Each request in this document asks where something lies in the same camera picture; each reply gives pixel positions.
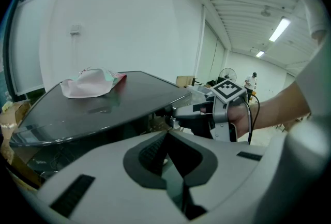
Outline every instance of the black cable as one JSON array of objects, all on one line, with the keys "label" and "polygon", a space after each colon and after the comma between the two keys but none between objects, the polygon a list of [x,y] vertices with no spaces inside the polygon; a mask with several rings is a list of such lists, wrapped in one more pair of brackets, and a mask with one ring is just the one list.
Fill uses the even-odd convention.
[{"label": "black cable", "polygon": [[252,140],[252,135],[253,135],[254,125],[255,125],[255,122],[256,122],[256,120],[257,120],[257,118],[258,118],[259,111],[260,111],[260,101],[258,100],[258,98],[257,98],[254,94],[250,94],[250,95],[253,96],[253,97],[255,97],[256,100],[258,101],[258,111],[257,111],[257,114],[256,114],[256,116],[255,116],[255,118],[254,118],[254,122],[253,122],[253,125],[252,125],[252,133],[251,133],[251,135],[248,135],[248,142],[249,142],[249,144],[250,144],[250,141]]},{"label": "black cable", "polygon": [[250,121],[251,131],[248,133],[248,144],[250,144],[250,141],[251,141],[252,135],[253,135],[252,112],[250,110],[249,104],[245,100],[243,100],[243,101],[247,105],[248,110],[249,110],[249,117],[250,117],[249,121]]},{"label": "black cable", "polygon": [[256,115],[255,118],[254,118],[253,127],[252,127],[252,131],[253,131],[253,128],[254,128],[255,122],[256,122],[256,120],[257,120],[257,118],[258,118],[259,111],[260,111],[260,101],[258,100],[258,98],[257,98],[254,94],[251,94],[251,96],[254,96],[255,99],[258,101],[258,111],[257,111],[257,115]]},{"label": "black cable", "polygon": [[208,78],[210,77],[210,73],[211,73],[211,71],[212,71],[212,68],[213,68],[213,64],[214,64],[214,59],[215,59],[215,55],[216,55],[216,49],[217,49],[217,41],[218,41],[218,38],[216,38],[216,46],[215,46],[215,52],[214,52],[214,57],[213,57],[212,67],[210,68],[210,71],[209,71],[209,76],[208,76]]}]

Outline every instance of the white cloth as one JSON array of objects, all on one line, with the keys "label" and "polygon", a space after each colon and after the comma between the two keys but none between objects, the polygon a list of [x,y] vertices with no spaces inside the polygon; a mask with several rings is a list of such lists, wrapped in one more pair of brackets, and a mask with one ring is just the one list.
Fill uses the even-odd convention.
[{"label": "white cloth", "polygon": [[250,85],[246,84],[246,85],[245,85],[245,88],[247,88],[247,89],[254,89],[254,86],[255,86],[256,83],[257,83],[257,78],[256,78],[256,77],[253,78],[253,76],[250,75],[250,76],[248,76],[248,77],[246,78],[246,81],[249,82]]},{"label": "white cloth", "polygon": [[88,68],[81,71],[78,78],[66,79],[60,86],[68,98],[97,97],[110,92],[125,75],[103,68]]},{"label": "white cloth", "polygon": [[301,0],[306,8],[306,17],[310,37],[316,39],[315,33],[318,31],[327,32],[329,21],[327,11],[321,0]]}]

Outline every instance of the ceiling light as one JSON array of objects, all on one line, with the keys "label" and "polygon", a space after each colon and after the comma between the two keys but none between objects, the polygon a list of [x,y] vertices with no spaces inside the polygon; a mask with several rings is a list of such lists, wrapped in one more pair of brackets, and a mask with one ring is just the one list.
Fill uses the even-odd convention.
[{"label": "ceiling light", "polygon": [[287,18],[282,18],[273,35],[269,39],[272,42],[275,42],[277,38],[285,31],[285,29],[290,25],[291,21]]},{"label": "ceiling light", "polygon": [[263,51],[260,51],[258,54],[257,54],[257,57],[260,57],[260,56],[262,56],[264,54],[264,52]]}]

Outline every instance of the ceiling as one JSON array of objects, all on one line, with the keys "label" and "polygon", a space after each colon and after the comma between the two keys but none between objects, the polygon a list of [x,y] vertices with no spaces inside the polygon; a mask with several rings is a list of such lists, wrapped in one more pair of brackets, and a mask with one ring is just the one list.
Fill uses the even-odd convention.
[{"label": "ceiling", "polygon": [[[262,50],[265,54],[260,59],[297,75],[317,47],[309,36],[305,8],[300,0],[209,1],[234,52],[256,56]],[[291,24],[271,42],[269,38],[282,17],[290,19]]]}]

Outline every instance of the electric fan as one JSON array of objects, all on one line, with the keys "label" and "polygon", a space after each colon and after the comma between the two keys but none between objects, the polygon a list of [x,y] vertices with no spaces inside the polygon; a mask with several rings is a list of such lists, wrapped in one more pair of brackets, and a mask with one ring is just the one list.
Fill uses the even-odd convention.
[{"label": "electric fan", "polygon": [[224,78],[224,79],[230,79],[232,81],[236,81],[237,80],[237,74],[236,72],[231,69],[231,68],[225,68],[221,71],[221,73],[219,74],[219,76],[221,78]]}]

